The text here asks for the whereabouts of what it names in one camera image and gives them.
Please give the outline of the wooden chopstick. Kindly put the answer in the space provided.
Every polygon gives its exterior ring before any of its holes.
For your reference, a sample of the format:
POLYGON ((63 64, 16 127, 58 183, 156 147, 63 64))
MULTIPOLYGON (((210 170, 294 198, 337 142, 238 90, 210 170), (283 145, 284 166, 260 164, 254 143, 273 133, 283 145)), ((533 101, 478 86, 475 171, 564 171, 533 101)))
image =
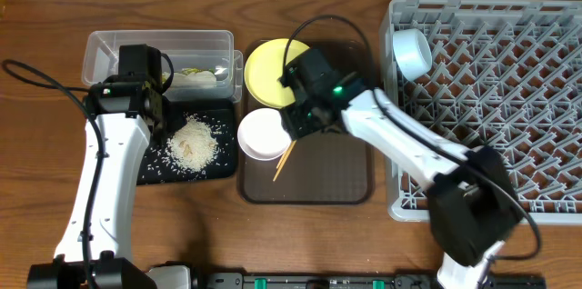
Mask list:
POLYGON ((294 147, 296 145, 296 140, 292 141, 289 145, 289 147, 286 149, 286 151, 283 153, 283 155, 281 156, 281 159, 279 160, 277 166, 276 166, 276 173, 272 179, 273 182, 276 181, 276 179, 278 178, 278 176, 280 175, 281 171, 283 170, 283 167, 288 159, 288 157, 291 155, 294 147))
POLYGON ((276 169, 279 169, 283 166, 283 164, 286 162, 287 158, 289 157, 290 153, 292 152, 295 144, 296 144, 296 140, 294 140, 290 143, 289 147, 286 149, 286 151, 281 156, 281 158, 276 166, 276 169))

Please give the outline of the yellow-green snack wrapper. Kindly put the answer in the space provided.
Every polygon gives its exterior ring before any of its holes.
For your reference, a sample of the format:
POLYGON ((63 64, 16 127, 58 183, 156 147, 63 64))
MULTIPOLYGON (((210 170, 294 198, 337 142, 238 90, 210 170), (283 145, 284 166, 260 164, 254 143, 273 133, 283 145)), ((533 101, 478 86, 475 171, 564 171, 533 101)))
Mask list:
POLYGON ((174 72, 171 88, 174 87, 201 87, 210 88, 217 86, 221 81, 226 80, 228 70, 224 67, 200 69, 182 68, 174 72))

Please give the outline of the white rice pile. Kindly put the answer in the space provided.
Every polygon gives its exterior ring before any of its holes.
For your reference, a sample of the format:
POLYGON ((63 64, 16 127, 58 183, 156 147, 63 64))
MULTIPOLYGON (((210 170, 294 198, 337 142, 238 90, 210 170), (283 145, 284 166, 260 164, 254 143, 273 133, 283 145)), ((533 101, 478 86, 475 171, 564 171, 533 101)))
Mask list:
POLYGON ((167 168, 176 175, 204 173, 218 158, 218 136, 224 127, 222 121, 215 124, 214 117, 187 115, 183 127, 146 151, 146 157, 152 157, 145 165, 146 171, 161 175, 163 168, 167 168))

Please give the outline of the yellow plate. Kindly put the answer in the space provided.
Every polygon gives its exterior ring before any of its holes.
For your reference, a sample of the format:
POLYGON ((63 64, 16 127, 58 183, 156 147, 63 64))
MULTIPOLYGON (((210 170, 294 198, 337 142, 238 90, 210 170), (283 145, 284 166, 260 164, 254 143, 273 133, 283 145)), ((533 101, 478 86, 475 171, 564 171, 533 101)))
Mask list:
POLYGON ((276 109, 295 102, 292 89, 279 82, 287 43, 287 38, 279 38, 259 45, 247 58, 244 71, 248 92, 260 104, 276 109))

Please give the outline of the blue bowl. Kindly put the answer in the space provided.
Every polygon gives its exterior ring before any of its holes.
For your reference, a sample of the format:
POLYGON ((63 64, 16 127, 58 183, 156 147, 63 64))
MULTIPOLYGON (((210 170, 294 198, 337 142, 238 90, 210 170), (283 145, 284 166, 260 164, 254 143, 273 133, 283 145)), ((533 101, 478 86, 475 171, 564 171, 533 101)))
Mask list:
POLYGON ((396 31, 392 37, 397 66, 407 81, 415 81, 432 68, 429 43, 418 29, 396 31))

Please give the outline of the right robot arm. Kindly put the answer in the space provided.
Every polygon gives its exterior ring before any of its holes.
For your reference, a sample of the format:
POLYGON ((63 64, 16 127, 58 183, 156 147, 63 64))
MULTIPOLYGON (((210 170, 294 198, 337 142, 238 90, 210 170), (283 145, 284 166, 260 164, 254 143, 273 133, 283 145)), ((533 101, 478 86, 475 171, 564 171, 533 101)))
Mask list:
POLYGON ((294 101, 280 110, 294 140, 339 124, 413 177, 426 194, 431 234, 444 252, 437 272, 443 288, 481 288, 515 228, 535 236, 526 261, 539 255, 542 235, 518 201, 503 157, 490 146, 470 149, 437 135, 403 112, 358 71, 341 72, 316 48, 285 57, 279 79, 294 101))

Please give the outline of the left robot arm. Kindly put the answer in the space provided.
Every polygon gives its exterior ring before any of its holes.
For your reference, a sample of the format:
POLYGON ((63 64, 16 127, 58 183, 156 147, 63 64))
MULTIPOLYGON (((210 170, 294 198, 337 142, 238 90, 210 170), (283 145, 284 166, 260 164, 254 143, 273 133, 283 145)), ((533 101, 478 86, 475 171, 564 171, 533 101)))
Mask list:
POLYGON ((123 45, 118 72, 75 96, 75 88, 22 62, 5 59, 36 76, 36 85, 57 89, 81 110, 85 159, 73 212, 49 264, 30 267, 29 288, 190 288, 192 270, 162 264, 147 272, 132 262, 131 224, 136 181, 146 149, 166 133, 164 96, 172 81, 162 77, 169 57, 146 45, 123 45))

